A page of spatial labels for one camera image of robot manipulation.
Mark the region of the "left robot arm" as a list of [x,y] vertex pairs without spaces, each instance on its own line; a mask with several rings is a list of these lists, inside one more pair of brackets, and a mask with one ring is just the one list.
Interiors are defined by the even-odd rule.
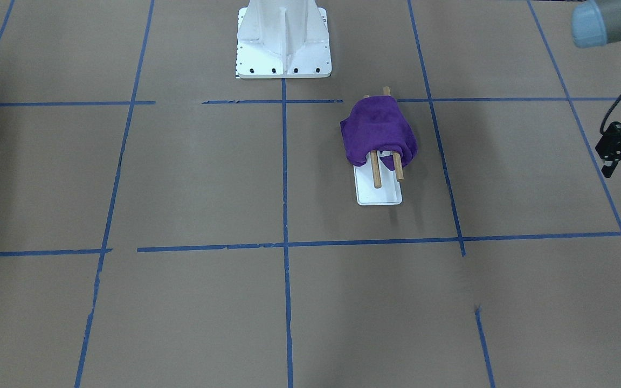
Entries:
[[621,1],[580,3],[572,11],[571,33],[582,49],[621,42]]

